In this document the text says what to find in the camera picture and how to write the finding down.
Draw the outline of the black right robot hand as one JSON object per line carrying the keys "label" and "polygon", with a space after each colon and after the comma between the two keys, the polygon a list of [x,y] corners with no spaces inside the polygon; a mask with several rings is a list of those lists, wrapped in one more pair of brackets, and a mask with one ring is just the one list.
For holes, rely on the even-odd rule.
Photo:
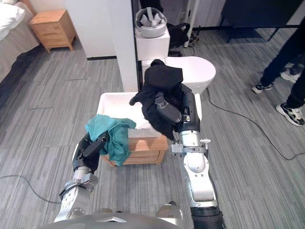
{"label": "black right robot hand", "polygon": [[156,95],[155,104],[158,114],[173,124],[178,133],[183,131],[200,132],[200,118],[197,114],[195,96],[192,92],[183,94],[179,108],[167,102],[163,93]]}

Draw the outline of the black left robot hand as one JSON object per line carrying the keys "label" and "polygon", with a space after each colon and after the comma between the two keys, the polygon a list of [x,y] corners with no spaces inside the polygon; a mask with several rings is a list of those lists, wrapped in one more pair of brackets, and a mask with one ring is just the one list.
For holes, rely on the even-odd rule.
{"label": "black left robot hand", "polygon": [[104,149],[109,140],[110,136],[107,131],[99,135],[96,140],[91,140],[90,134],[87,133],[78,143],[73,156],[73,171],[75,172],[80,167],[87,167],[93,174],[98,168],[100,151]]}

